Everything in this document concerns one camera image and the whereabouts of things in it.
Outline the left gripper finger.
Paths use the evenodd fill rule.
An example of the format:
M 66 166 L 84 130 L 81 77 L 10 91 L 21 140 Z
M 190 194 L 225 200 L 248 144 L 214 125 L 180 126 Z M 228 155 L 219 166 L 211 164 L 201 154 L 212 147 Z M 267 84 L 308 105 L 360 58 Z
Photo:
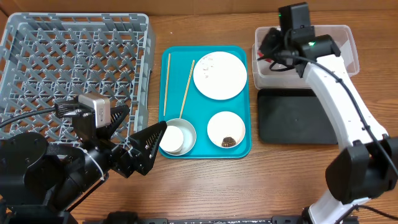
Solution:
M 128 114 L 129 107 L 127 105 L 111 108 L 111 123 L 106 127 L 107 137 L 111 137 L 113 135 Z
M 167 123 L 161 121 L 129 136 L 133 157 L 134 170 L 141 175 L 146 175 L 154 166 L 160 142 L 167 129 Z

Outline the white paper cup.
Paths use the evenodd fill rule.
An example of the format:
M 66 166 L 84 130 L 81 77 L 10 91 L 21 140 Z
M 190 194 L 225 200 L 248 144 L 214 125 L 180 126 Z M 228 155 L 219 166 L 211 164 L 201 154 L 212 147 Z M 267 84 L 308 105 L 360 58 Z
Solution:
M 175 153 L 182 149 L 183 133 L 176 126 L 167 126 L 160 142 L 160 147 L 165 152 Z

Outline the wooden chopstick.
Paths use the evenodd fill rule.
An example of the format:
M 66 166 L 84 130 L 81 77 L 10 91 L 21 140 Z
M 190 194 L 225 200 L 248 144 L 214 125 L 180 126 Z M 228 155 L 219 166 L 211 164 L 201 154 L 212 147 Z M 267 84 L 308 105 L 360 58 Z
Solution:
M 166 82 L 165 82 L 164 113 L 163 113 L 164 116 L 167 111 L 167 94 L 168 94 L 168 86 L 169 86 L 170 63 L 171 63 L 171 53 L 168 54 L 168 61 L 167 61 L 167 74 L 166 74 Z
M 187 95 L 188 95 L 188 91 L 189 91 L 189 87 L 190 87 L 190 81 L 192 79 L 194 66 L 195 66 L 195 60 L 192 61 L 192 65 L 191 65 L 191 68 L 190 68 L 190 73 L 189 73 L 189 76 L 188 76 L 187 85 L 186 85 L 186 88 L 185 88 L 185 93 L 184 93 L 182 106 L 181 106 L 180 114 L 179 114 L 179 118 L 180 119 L 182 118 L 183 110 L 184 110 L 185 103 L 186 103 L 186 100 L 187 100 Z

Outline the small white bowl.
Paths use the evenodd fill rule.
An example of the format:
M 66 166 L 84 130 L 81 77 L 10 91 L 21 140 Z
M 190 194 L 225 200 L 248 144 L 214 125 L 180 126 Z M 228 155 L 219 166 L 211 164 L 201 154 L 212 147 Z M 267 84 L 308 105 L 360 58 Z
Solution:
M 240 116 L 230 111 L 221 111 L 214 116 L 208 122 L 207 134 L 210 141 L 224 149 L 230 149 L 238 146 L 245 137 L 246 127 Z M 236 140 L 236 145 L 233 147 L 222 147 L 221 143 L 223 138 L 232 137 Z

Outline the brown food scrap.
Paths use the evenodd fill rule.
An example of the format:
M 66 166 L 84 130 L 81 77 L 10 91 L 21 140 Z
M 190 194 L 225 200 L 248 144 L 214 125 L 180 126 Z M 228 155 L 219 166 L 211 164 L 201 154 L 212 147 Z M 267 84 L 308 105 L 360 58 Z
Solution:
M 223 138 L 221 146 L 228 148 L 236 145 L 236 140 L 230 136 Z

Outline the red snack wrapper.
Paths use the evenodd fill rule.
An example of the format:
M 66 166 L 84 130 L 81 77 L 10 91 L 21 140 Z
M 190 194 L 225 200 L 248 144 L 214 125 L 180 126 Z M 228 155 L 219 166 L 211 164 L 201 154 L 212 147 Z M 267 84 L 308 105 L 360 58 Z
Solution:
M 261 52 L 258 52 L 257 56 L 258 56 L 257 61 L 266 59 L 266 56 Z

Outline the white tissue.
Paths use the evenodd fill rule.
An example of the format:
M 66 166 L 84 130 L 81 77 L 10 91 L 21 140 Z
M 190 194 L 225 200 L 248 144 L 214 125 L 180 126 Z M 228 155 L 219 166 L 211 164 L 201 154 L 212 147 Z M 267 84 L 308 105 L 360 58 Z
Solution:
M 200 59 L 199 72 L 206 76 L 208 72 L 212 71 L 216 63 L 216 59 L 212 55 L 206 55 Z

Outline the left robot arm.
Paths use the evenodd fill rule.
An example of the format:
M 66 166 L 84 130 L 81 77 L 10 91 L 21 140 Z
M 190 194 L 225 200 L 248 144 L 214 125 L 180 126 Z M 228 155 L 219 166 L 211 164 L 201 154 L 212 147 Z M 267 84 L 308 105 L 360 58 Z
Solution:
M 154 166 L 165 121 L 129 136 L 130 149 L 110 138 L 129 113 L 126 105 L 108 110 L 110 124 L 95 125 L 99 111 L 78 103 L 49 109 L 70 117 L 82 145 L 50 144 L 34 132 L 1 141 L 1 223 L 76 223 L 72 210 L 104 184 L 109 171 L 128 178 Z

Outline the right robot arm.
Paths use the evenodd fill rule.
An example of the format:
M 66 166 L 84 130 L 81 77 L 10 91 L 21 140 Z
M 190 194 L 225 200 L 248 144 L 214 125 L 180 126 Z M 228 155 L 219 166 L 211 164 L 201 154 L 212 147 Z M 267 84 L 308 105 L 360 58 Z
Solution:
M 353 210 L 393 190 L 397 139 L 370 113 L 350 77 L 358 54 L 348 26 L 260 27 L 252 48 L 259 134 L 277 144 L 337 144 L 327 189 L 300 215 L 272 223 L 356 223 Z

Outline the clear plastic waste bin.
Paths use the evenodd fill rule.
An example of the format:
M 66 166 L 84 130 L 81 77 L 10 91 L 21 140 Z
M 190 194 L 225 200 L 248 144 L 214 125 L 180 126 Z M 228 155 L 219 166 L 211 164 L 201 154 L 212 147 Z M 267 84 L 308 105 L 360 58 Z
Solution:
M 252 47 L 252 74 L 254 86 L 263 88 L 299 88 L 309 86 L 300 78 L 295 70 L 285 72 L 272 72 L 269 69 L 270 60 L 258 60 L 261 56 L 259 47 L 262 40 L 269 32 L 270 27 L 259 27 L 255 31 L 255 41 Z M 316 35 L 329 34 L 341 51 L 346 70 L 349 76 L 357 75 L 360 71 L 358 52 L 351 29 L 346 25 L 316 25 Z

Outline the black plastic waste tray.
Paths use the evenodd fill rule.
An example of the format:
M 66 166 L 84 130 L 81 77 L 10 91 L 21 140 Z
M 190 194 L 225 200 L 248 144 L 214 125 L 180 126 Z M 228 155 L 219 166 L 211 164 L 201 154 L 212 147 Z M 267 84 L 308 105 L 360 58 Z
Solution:
M 257 93 L 259 138 L 268 144 L 337 144 L 311 89 L 263 88 Z

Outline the grey plastic dishwasher rack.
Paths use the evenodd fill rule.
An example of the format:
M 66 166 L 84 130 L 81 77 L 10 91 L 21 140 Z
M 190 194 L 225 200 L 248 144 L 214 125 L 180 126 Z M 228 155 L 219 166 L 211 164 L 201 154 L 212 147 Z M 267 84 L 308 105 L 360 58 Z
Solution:
M 78 145 L 69 118 L 44 109 L 84 93 L 99 93 L 129 116 L 111 136 L 128 138 L 147 127 L 147 92 L 155 34 L 143 13 L 12 14 L 1 38 L 1 119 L 35 111 L 1 129 L 3 139 L 37 132 L 55 144 Z

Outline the light grey bowl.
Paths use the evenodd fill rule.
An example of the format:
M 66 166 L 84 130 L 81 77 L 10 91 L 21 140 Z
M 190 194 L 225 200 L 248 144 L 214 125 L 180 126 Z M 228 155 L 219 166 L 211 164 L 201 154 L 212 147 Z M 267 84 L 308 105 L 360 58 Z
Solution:
M 168 120 L 166 122 L 167 126 L 176 126 L 181 129 L 183 133 L 183 146 L 182 149 L 178 152 L 171 153 L 171 152 L 165 152 L 161 149 L 161 151 L 168 155 L 168 156 L 182 156 L 186 155 L 188 152 L 190 152 L 197 140 L 197 133 L 195 131 L 195 128 L 193 125 L 185 120 L 185 119 L 180 119 L 180 118 L 175 118 Z

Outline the large white round plate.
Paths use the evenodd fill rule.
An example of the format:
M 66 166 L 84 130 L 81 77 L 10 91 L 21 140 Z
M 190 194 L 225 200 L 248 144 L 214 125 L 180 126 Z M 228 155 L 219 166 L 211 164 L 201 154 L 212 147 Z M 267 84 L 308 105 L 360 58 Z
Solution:
M 200 59 L 196 63 L 193 81 L 198 91 L 213 100 L 228 100 L 240 94 L 248 79 L 243 62 L 229 52 L 218 51 L 206 55 L 214 56 L 216 63 L 206 76 L 198 70 Z

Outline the teal plastic serving tray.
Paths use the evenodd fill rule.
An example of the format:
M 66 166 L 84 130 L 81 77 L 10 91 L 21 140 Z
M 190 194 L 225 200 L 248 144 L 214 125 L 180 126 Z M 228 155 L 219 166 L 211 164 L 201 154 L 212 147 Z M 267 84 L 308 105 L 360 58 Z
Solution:
M 248 65 L 245 51 L 235 45 L 175 46 L 163 52 L 159 87 L 159 121 L 168 121 L 179 117 L 192 61 L 198 62 L 206 54 L 218 51 L 229 52 L 237 56 L 245 66 Z M 165 82 L 169 53 L 171 53 L 171 63 L 167 111 L 164 116 Z M 243 141 L 231 149 L 223 149 L 214 145 L 207 134 L 207 125 L 210 118 L 221 111 L 236 113 L 242 118 L 246 127 Z M 182 156 L 168 156 L 160 150 L 160 153 L 168 159 L 239 159 L 248 155 L 252 148 L 248 83 L 240 94 L 234 98 L 218 101 L 201 94 L 191 81 L 182 118 L 189 121 L 195 128 L 197 133 L 196 143 L 190 152 Z

